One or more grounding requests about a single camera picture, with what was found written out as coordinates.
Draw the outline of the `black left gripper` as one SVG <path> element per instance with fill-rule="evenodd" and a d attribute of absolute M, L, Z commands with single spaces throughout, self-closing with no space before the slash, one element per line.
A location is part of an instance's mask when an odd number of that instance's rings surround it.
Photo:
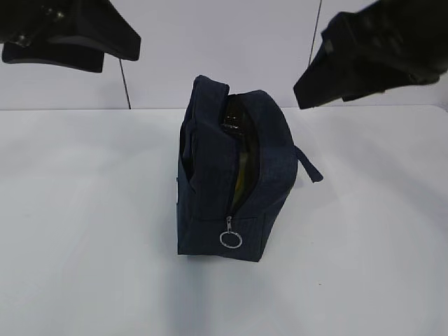
<path fill-rule="evenodd" d="M 50 43 L 22 47 L 12 41 L 39 17 L 67 12 L 48 35 Z M 101 73 L 104 53 L 137 61 L 141 37 L 110 1 L 18 1 L 1 0 L 2 61 L 7 64 L 49 64 Z"/>

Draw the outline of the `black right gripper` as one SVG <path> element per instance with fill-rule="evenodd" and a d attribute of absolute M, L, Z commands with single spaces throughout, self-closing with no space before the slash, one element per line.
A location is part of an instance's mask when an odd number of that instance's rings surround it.
<path fill-rule="evenodd" d="M 375 1 L 336 14 L 321 37 L 293 87 L 301 109 L 432 85 L 447 72 L 446 1 Z"/>

